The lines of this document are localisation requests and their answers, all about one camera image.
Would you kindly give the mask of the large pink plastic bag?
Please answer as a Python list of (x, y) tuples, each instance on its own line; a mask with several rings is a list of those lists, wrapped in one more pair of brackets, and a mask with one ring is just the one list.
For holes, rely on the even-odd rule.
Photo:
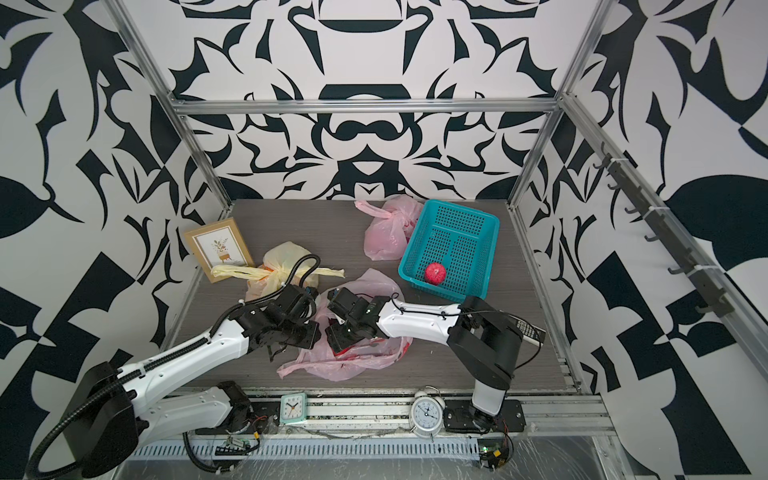
[(413, 343), (410, 337), (367, 338), (349, 330), (328, 307), (330, 293), (326, 290), (318, 298), (314, 320), (319, 325), (320, 340), (310, 349), (301, 349), (295, 360), (281, 365), (277, 369), (279, 377), (303, 370), (325, 380), (341, 382), (366, 370), (385, 369), (408, 352)]

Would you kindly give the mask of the small pink plastic bag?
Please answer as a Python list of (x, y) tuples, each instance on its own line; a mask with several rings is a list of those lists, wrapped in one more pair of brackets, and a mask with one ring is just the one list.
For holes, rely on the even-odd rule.
[(375, 207), (356, 200), (357, 210), (373, 218), (364, 234), (364, 254), (372, 261), (396, 261), (405, 253), (424, 205), (408, 195), (398, 195)]

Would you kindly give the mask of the teal plastic basket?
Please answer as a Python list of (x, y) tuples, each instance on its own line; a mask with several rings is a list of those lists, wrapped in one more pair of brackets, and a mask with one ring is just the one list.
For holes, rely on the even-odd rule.
[[(413, 288), (454, 303), (487, 295), (500, 220), (489, 213), (441, 200), (424, 204), (398, 267)], [(424, 280), (424, 269), (437, 262), (447, 269), (440, 285)]]

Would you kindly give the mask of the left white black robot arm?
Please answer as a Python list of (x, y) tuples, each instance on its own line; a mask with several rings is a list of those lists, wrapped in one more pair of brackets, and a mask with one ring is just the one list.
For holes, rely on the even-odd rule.
[(321, 337), (312, 319), (317, 295), (314, 287), (288, 285), (270, 299), (228, 308), (210, 329), (164, 353), (120, 368), (108, 362), (90, 368), (66, 408), (85, 408), (64, 430), (76, 472), (98, 477), (154, 440), (243, 418), (245, 395), (232, 382), (195, 396), (169, 395), (259, 348), (313, 346)]

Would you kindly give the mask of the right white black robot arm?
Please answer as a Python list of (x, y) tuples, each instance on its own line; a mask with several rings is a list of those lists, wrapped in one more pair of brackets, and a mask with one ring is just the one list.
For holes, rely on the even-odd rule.
[(332, 290), (328, 344), (340, 354), (363, 339), (403, 338), (447, 346), (475, 380), (475, 411), (495, 417), (502, 408), (524, 334), (514, 317), (468, 296), (460, 304), (421, 305), (395, 296), (367, 298), (347, 288)]

